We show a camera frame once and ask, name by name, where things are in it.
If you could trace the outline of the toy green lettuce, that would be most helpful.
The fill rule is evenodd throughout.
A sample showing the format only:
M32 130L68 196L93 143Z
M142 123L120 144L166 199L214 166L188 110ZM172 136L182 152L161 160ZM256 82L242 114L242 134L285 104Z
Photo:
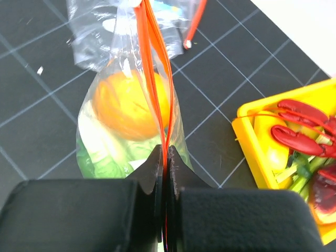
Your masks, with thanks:
M83 103L78 115L77 162L85 178L125 178L140 167L160 136L145 141L118 137L97 118L91 101Z

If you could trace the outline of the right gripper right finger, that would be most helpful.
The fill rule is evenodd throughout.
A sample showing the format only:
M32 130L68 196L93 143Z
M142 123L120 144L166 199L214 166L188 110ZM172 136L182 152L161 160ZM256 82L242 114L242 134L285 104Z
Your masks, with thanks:
M212 188L174 146L168 156L166 251L324 251L299 194Z

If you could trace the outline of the toy small orange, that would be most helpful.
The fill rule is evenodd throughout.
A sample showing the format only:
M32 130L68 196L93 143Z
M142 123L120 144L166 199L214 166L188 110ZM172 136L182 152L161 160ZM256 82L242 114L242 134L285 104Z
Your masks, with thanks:
M98 120L123 139L140 141L159 134L135 71L132 77L119 72L99 81L92 107Z

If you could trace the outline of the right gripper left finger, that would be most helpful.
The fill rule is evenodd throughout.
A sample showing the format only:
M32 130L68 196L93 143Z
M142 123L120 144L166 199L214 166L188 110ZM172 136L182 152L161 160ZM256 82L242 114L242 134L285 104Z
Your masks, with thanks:
M18 183L1 209L1 251L157 251L162 148L126 178Z

